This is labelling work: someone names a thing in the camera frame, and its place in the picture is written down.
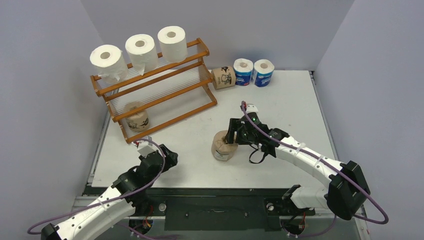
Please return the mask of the brown roll plain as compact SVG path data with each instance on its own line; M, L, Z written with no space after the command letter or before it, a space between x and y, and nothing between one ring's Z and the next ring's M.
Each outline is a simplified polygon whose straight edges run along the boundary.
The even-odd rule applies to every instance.
M227 162L230 160L237 148L238 145L236 143L225 143L225 137L227 135L227 130L219 131L215 134L212 145L211 145L211 153L212 156L222 162Z

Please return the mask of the brown roll black print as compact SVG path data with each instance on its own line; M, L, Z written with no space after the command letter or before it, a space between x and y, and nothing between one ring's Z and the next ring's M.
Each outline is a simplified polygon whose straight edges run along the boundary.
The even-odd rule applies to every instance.
M133 101L127 103L124 107L124 112L129 112L142 107L144 104L140 101ZM129 128L134 132L144 132L150 127L150 121L148 113L144 110L134 115L128 116L126 122Z

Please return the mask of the orange wooden tiered shelf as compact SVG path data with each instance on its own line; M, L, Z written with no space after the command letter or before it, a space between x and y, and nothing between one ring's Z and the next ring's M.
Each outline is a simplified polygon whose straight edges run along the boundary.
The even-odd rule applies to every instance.
M119 125L128 144L217 105L210 89L213 77L204 62L210 54L208 47L197 38L187 43L187 50L188 57L178 63L168 63L158 53L158 67L144 75L129 63L127 78L117 84L90 76L94 92L105 101L111 120ZM143 106L124 112L131 102L142 102ZM147 112L150 127L134 132L126 118L141 111Z

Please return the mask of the white toilet paper roll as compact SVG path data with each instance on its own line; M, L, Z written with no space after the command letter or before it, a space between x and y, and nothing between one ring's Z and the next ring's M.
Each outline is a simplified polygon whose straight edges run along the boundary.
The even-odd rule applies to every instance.
M162 57L168 63L179 63L187 58L186 33L182 27L166 26L158 32L157 38Z
M123 53L117 46L111 44L98 46L91 52L89 59L97 70L97 75L107 84L120 83L129 74Z
M153 71L159 64L155 41L148 34L136 34L125 42L125 49L132 67L143 76Z

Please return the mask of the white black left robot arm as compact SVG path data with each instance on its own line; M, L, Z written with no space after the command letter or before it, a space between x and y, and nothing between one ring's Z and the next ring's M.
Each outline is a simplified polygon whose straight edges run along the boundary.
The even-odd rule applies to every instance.
M139 165L119 175L96 200L69 219L41 230L42 240L94 240L125 217L143 215L149 209L146 194L160 174L178 163L178 154L164 144L139 156Z

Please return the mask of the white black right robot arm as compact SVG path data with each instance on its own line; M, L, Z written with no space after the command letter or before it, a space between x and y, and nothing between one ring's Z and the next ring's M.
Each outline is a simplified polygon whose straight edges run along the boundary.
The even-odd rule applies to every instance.
M354 161L343 163L325 157L279 128L268 128L255 112L229 120L225 141L256 145L264 156L287 161L317 179L318 188L293 186L282 199L283 209L294 214L299 209L329 209L337 217L350 220L366 201L370 189L361 167Z

